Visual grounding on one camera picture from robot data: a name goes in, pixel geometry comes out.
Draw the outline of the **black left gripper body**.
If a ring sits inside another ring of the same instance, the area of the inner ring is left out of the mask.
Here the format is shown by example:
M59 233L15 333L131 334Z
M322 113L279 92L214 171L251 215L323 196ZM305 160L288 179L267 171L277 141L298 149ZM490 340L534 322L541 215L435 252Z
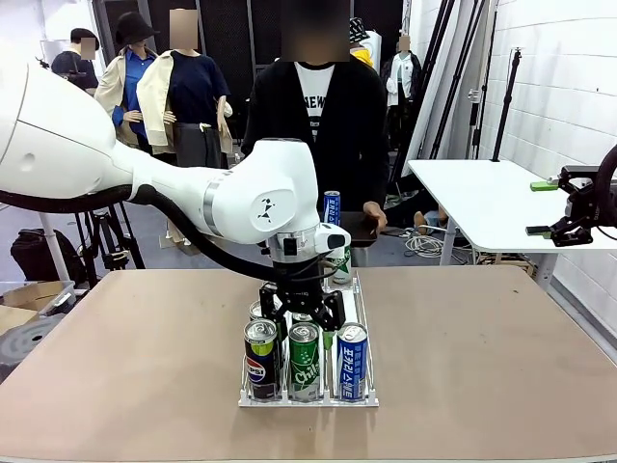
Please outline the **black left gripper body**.
M296 263L274 262L274 269L281 278L277 282L277 296L284 311L317 314L322 309L322 278L318 259Z

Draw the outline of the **person's left hand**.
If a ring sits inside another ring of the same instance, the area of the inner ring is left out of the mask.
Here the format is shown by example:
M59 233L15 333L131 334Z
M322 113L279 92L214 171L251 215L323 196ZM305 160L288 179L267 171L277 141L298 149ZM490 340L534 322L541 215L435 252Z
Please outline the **person's left hand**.
M386 213L380 205L375 202L364 203L362 210L366 220L373 227L371 233L375 236L379 236L388 224Z

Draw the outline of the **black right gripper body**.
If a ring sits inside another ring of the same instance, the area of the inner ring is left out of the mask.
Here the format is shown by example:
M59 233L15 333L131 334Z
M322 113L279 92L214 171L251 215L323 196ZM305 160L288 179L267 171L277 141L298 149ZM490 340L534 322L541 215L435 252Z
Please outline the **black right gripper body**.
M596 183L595 177L570 177L565 181L566 218L571 228L594 228L604 223Z

